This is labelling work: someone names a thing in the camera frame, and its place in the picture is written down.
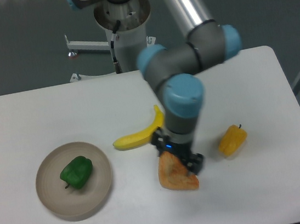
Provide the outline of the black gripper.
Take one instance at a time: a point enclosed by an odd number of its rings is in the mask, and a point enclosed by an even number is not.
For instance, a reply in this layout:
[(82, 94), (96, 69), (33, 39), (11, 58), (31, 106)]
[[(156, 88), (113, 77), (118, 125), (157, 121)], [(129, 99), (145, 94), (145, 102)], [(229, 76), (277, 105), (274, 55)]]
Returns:
[(204, 156), (191, 151), (192, 141), (184, 140), (167, 129), (156, 129), (152, 134), (151, 145), (158, 150), (158, 156), (168, 152), (177, 157), (189, 172), (198, 175), (203, 168)]

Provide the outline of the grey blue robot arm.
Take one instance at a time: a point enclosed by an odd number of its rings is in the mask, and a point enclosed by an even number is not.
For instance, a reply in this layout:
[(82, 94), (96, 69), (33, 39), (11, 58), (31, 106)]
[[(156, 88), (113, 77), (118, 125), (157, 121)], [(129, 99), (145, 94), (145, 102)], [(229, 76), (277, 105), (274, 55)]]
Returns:
[(193, 153), (191, 145), (204, 87), (196, 75), (239, 53), (238, 31), (218, 24), (202, 0), (165, 0), (186, 39), (169, 50), (149, 43), (145, 32), (151, 13), (148, 0), (66, 1), (74, 9), (94, 5), (94, 18), (107, 35), (107, 42), (67, 42), (68, 49), (107, 50), (117, 74), (139, 70), (165, 110), (165, 122), (153, 132), (151, 143), (198, 174), (203, 155)]

